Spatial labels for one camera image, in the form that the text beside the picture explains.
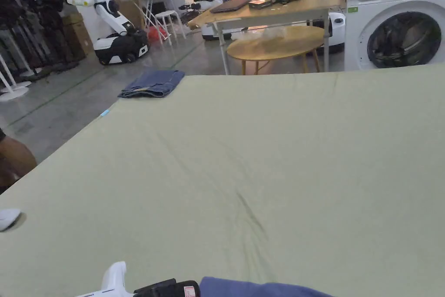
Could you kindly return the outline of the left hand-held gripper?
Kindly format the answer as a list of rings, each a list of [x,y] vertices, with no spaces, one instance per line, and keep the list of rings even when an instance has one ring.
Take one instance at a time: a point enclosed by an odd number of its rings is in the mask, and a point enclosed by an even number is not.
[[[149,286],[140,287],[133,293],[126,290],[125,287],[126,263],[124,261],[112,264],[103,276],[101,289],[87,294],[82,297],[137,297],[143,293],[150,292],[157,287],[165,287],[173,284],[173,297],[200,297],[201,290],[199,283],[195,280],[176,281],[168,279],[157,282]]]

